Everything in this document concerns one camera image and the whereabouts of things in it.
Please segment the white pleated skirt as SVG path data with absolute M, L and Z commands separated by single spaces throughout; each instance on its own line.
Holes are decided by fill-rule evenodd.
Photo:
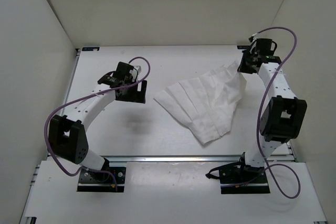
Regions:
M 246 89 L 236 61 L 167 86 L 155 101 L 205 145 L 230 132 Z

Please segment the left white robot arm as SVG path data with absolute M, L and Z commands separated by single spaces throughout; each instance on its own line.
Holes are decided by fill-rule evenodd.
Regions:
M 86 132 L 95 118 L 112 102 L 145 103 L 147 81 L 140 78 L 141 66 L 132 62 L 119 62 L 116 70 L 104 74 L 91 93 L 63 105 L 75 107 L 64 115 L 57 110 L 51 113 L 45 124 L 45 141 L 48 151 L 57 165 L 67 171 L 59 161 L 65 159 L 91 172 L 98 181 L 109 177 L 108 161 L 92 151 Z

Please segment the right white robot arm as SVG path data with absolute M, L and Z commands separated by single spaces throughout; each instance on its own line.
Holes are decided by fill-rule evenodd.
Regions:
M 259 173 L 267 159 L 278 147 L 298 137 L 307 110 L 305 100 L 292 92 L 280 67 L 281 59 L 274 55 L 277 44 L 272 39 L 258 38 L 243 51 L 237 69 L 240 73 L 258 74 L 266 88 L 267 106 L 262 106 L 257 120 L 257 144 L 245 152 L 241 165 L 235 169 L 236 178 L 248 182 Z

